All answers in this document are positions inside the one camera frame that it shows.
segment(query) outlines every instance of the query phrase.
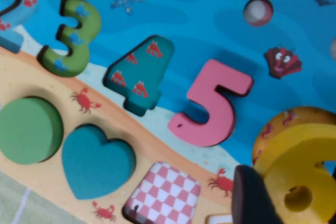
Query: dark object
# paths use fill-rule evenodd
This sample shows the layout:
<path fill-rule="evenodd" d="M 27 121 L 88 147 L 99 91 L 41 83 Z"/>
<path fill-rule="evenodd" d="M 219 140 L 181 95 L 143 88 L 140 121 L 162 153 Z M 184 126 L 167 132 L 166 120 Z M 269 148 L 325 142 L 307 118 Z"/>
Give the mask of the dark object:
<path fill-rule="evenodd" d="M 336 179 L 336 167 L 335 167 L 335 170 L 332 176 Z M 335 212 L 334 217 L 332 217 L 332 219 L 329 221 L 329 224 L 336 224 L 336 212 Z"/>
<path fill-rule="evenodd" d="M 261 176 L 252 167 L 236 167 L 232 217 L 234 224 L 284 224 L 275 212 Z"/>

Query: red crab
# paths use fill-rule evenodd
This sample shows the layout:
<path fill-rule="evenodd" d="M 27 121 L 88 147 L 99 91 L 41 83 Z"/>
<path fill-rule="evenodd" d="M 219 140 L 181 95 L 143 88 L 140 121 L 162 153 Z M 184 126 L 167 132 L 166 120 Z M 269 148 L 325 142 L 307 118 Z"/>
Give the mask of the red crab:
<path fill-rule="evenodd" d="M 233 181 L 229 178 L 222 177 L 221 175 L 224 174 L 224 173 L 225 173 L 224 168 L 219 169 L 219 171 L 217 173 L 217 178 L 216 179 L 214 179 L 214 178 L 209 179 L 208 186 L 211 186 L 211 189 L 214 188 L 214 187 L 218 187 L 220 190 L 225 191 L 225 193 L 226 193 L 225 197 L 227 197 L 228 192 L 231 192 L 231 195 L 232 195 Z"/>
<path fill-rule="evenodd" d="M 78 104 L 81 106 L 80 111 L 83 111 L 84 113 L 89 112 L 91 113 L 90 108 L 100 108 L 101 104 L 96 102 L 91 102 L 90 99 L 87 97 L 86 93 L 89 92 L 88 88 L 83 88 L 83 90 L 78 94 L 77 92 L 74 92 L 72 96 L 73 101 L 77 101 Z"/>
<path fill-rule="evenodd" d="M 98 207 L 98 204 L 97 202 L 93 202 L 93 206 L 95 207 L 95 214 L 96 214 L 96 217 L 101 219 L 101 218 L 104 218 L 104 219 L 110 219 L 111 221 L 115 222 L 116 220 L 116 216 L 113 215 L 113 212 L 114 212 L 114 205 L 111 205 L 110 208 L 111 210 L 109 210 L 109 208 L 101 208 L 101 207 Z"/>

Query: number 3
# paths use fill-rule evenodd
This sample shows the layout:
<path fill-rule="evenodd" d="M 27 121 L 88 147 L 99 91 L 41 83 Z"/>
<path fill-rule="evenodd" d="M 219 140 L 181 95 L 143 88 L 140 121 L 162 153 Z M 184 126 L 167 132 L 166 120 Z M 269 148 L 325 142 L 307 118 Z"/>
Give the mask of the number 3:
<path fill-rule="evenodd" d="M 16 0 L 10 7 L 0 12 L 0 45 L 18 53 L 23 43 L 23 36 L 13 28 L 23 24 L 36 11 L 37 0 Z"/>
<path fill-rule="evenodd" d="M 169 129 L 182 140 L 196 146 L 219 144 L 231 135 L 235 115 L 230 102 L 216 92 L 216 88 L 221 86 L 238 95 L 246 95 L 252 85 L 250 76 L 216 60 L 209 60 L 187 93 L 189 100 L 208 111 L 208 122 L 199 124 L 185 114 L 178 113 L 169 122 Z"/>
<path fill-rule="evenodd" d="M 74 77 L 89 63 L 89 43 L 99 33 L 101 19 L 97 9 L 85 0 L 62 0 L 60 14 L 79 22 L 76 28 L 61 25 L 57 31 L 56 39 L 69 47 L 69 54 L 64 57 L 44 46 L 37 59 L 44 68 L 58 76 Z"/>

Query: yellow number 6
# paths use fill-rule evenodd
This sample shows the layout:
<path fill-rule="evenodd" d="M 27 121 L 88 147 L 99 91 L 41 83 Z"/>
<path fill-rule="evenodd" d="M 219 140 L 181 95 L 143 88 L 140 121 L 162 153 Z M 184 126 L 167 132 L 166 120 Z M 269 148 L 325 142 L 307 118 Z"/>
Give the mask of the yellow number 6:
<path fill-rule="evenodd" d="M 336 180 L 321 164 L 331 160 L 336 125 L 296 125 L 269 142 L 255 169 L 285 223 L 326 223 L 336 213 Z"/>

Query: heart-shaped piece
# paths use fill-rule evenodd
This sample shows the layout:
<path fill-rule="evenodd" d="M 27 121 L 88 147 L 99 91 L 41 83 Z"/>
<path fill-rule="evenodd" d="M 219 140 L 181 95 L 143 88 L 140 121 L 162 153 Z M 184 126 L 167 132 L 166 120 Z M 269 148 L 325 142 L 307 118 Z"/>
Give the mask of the heart-shaped piece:
<path fill-rule="evenodd" d="M 94 125 L 75 129 L 62 150 L 63 167 L 77 199 L 94 199 L 122 186 L 135 170 L 133 148 L 123 140 L 108 140 Z"/>

